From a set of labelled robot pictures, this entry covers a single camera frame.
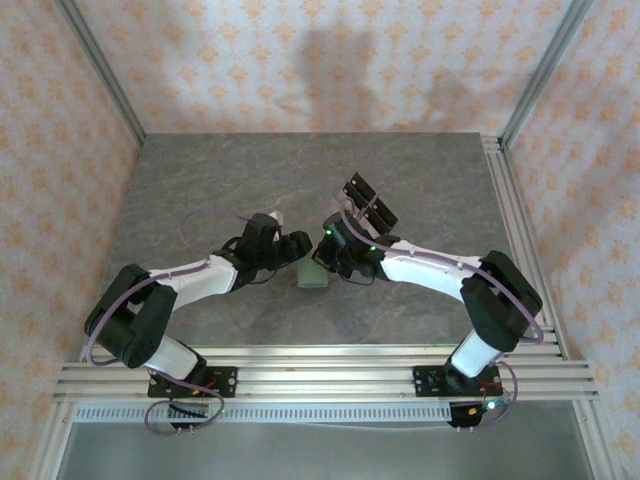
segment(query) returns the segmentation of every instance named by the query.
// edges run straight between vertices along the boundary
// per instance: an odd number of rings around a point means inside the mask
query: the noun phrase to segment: gray surface
[[[356,170],[400,219],[394,234],[449,253],[509,252],[477,134],[150,135],[106,280],[128,263],[168,268],[197,260],[176,229],[203,205],[247,216],[278,209],[285,233],[304,230],[318,242],[329,200]],[[205,215],[187,233],[213,250],[242,229],[235,219]],[[458,343],[470,328],[463,305],[437,292],[360,287],[335,276],[328,289],[301,290],[291,266],[265,285],[181,308],[168,332],[194,345],[426,344]]]
[[[143,425],[78,424],[69,447],[61,480],[593,478],[570,402],[519,403],[473,435],[215,424],[159,438]]]

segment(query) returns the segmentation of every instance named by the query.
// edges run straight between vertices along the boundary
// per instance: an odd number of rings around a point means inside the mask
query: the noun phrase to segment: gray stone tabletop
[[[105,281],[128,263],[169,268],[199,259],[179,240],[190,210],[245,216],[279,210],[284,233],[323,234],[329,201],[358,171],[399,218],[393,234],[432,250],[509,253],[478,134],[335,133],[150,135],[116,235]],[[203,215],[186,233],[214,250],[240,235],[234,218]],[[264,285],[177,310],[168,333],[191,345],[458,343],[471,329],[464,306],[410,284],[297,287],[295,265]]]

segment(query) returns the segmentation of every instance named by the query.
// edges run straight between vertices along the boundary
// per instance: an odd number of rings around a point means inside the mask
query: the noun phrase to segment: metal floor
[[[139,423],[74,424],[58,478],[593,478],[570,402],[522,403],[475,434],[390,426],[220,423],[161,438]]]

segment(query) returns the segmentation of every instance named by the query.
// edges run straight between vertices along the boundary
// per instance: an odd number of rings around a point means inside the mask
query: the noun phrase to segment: patterned wallpaper
[[[138,148],[51,0],[0,7],[0,478],[26,478]]]
[[[569,0],[80,0],[144,128],[500,134]]]
[[[640,478],[640,15],[596,2],[513,148],[573,348]]]

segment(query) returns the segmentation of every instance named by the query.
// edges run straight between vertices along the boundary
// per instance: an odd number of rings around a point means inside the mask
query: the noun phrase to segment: metal bracket
[[[206,367],[203,378],[205,378],[205,381],[211,385],[208,387],[210,390],[219,393],[224,398],[235,398],[238,379],[237,367]],[[149,398],[171,399],[213,396],[208,393],[202,393],[197,390],[194,391],[181,387],[158,374],[151,375],[147,395]]]
[[[477,377],[477,382],[469,385],[464,392],[455,390],[447,382],[444,367],[419,365],[413,367],[413,384],[416,397],[499,397],[502,395],[502,381],[498,367],[486,367]]]

